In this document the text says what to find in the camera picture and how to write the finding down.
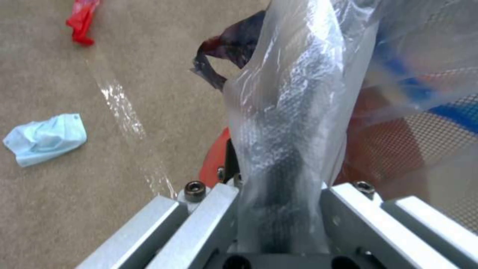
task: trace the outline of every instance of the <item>beige carpet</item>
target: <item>beige carpet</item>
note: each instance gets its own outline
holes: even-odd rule
[[[72,268],[155,194],[169,196],[166,179],[178,191],[196,178],[227,122],[191,59],[267,2],[104,0],[92,48],[70,40],[73,0],[0,2],[1,137],[69,112],[88,133],[80,149],[29,168],[0,150],[0,268]]]

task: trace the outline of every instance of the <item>red plastic bag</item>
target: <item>red plastic bag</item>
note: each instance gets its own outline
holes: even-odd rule
[[[87,37],[87,32],[93,20],[93,14],[99,0],[75,0],[71,17],[66,21],[66,25],[73,28],[71,39],[82,45],[93,45],[95,41]]]

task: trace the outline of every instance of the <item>light blue cloth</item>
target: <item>light blue cloth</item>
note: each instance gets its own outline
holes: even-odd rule
[[[62,114],[44,122],[15,127],[3,139],[21,167],[58,157],[81,146],[87,133],[79,114]]]

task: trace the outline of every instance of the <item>clear plastic bag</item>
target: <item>clear plastic bag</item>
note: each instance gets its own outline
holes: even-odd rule
[[[318,207],[374,48],[380,1],[274,0],[224,98],[245,184],[239,247],[326,252]]]

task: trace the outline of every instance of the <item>clear plastic film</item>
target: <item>clear plastic film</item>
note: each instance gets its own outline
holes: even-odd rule
[[[368,126],[476,93],[477,9],[473,0],[404,1],[390,9],[359,96],[364,105],[353,117]]]
[[[252,58],[226,82],[231,136],[245,180],[242,251],[327,252],[320,190],[342,161],[379,4],[273,0]]]

